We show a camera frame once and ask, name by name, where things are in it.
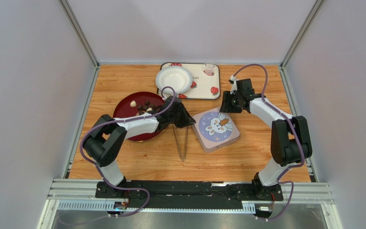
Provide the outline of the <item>silver tin lid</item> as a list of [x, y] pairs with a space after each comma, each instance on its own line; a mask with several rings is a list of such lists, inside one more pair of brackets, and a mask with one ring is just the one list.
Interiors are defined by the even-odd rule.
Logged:
[[201, 127], [201, 126], [208, 126], [211, 127], [223, 127], [226, 126], [227, 128], [232, 128], [234, 124], [232, 118], [229, 116], [228, 113], [220, 113], [219, 107], [213, 108], [211, 110], [196, 114], [193, 116], [196, 124], [193, 125]]

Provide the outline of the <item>pink chocolate tin box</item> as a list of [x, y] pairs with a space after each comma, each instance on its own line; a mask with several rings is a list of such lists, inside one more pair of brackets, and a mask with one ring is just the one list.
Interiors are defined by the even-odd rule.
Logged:
[[233, 125], [232, 128], [223, 127], [211, 127], [208, 126], [195, 126], [193, 131], [206, 153], [211, 153], [218, 149], [221, 149], [227, 145], [230, 145], [237, 141], [240, 136], [238, 128]]

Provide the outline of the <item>metal serving tongs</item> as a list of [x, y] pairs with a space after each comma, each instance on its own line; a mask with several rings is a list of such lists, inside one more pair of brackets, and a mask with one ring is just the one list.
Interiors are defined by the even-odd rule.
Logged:
[[173, 125], [172, 128], [179, 159], [181, 162], [185, 162], [188, 151], [189, 127], [177, 128]]

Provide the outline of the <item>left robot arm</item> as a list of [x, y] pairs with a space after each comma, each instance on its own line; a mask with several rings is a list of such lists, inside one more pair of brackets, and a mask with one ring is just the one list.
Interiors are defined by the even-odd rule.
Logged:
[[170, 125], [184, 128], [195, 123], [181, 99], [169, 96], [163, 105], [139, 116], [112, 118], [102, 115], [82, 137], [79, 151], [109, 186], [116, 187], [124, 180], [116, 158], [126, 139], [155, 133]]

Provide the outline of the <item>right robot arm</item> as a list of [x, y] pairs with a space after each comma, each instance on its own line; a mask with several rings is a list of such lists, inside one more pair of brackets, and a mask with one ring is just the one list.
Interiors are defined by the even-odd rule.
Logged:
[[253, 183], [261, 190], [276, 186], [291, 168], [302, 166], [312, 155], [307, 120], [280, 110], [263, 93], [255, 93], [250, 79], [238, 80], [231, 76], [229, 83], [232, 88], [223, 93], [220, 112], [247, 111], [271, 128], [272, 158], [255, 175]]

